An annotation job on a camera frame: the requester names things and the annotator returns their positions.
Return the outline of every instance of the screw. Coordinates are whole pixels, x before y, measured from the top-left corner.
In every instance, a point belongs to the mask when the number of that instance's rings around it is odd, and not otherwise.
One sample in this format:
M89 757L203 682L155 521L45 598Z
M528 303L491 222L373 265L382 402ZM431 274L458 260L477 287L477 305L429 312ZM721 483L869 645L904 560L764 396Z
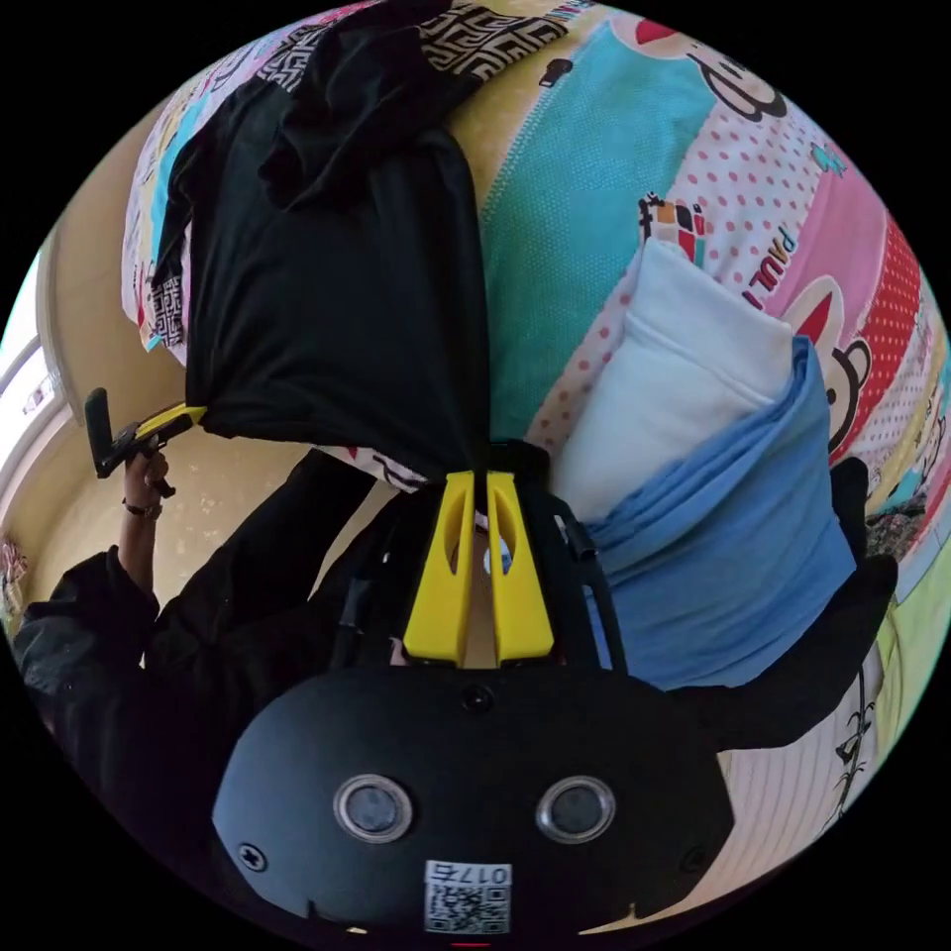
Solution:
M493 704L491 692L480 684L473 684L463 690L463 710L468 713L488 713Z

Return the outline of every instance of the hand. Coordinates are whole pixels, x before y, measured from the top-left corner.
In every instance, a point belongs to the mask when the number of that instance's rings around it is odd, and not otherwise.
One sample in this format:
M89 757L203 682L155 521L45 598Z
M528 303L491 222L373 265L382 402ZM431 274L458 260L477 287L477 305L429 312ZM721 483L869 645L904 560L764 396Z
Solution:
M161 502L161 495L155 488L168 475L168 462L161 453L155 453L150 459L142 454L126 462L125 493L126 501L138 508L151 508Z

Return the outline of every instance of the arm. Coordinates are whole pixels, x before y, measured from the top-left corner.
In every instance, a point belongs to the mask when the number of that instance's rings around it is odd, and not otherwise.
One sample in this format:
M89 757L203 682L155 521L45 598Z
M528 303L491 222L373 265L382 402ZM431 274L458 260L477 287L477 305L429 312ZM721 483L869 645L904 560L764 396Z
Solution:
M126 463L126 512L119 532L119 564L145 594L152 594L155 578L156 519L161 496L153 485L168 472L161 453L150 459L136 456Z

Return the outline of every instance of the teal fabric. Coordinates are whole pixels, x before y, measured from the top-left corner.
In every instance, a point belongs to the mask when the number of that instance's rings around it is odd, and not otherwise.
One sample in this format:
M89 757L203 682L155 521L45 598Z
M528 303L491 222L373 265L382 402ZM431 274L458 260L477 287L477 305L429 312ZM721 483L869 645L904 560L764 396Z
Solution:
M482 212L493 439L524 437L640 244L716 100L688 60L634 53L608 24L528 117Z

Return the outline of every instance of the wrist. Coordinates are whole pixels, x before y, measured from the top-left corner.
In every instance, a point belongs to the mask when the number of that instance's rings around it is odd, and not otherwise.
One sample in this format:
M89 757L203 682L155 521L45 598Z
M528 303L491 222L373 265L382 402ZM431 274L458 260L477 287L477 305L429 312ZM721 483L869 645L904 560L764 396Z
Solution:
M150 522L157 521L161 515L161 501L157 498L155 501L146 504L141 504L141 502L141 499L131 500L124 498L122 505L130 515L136 518L145 519Z

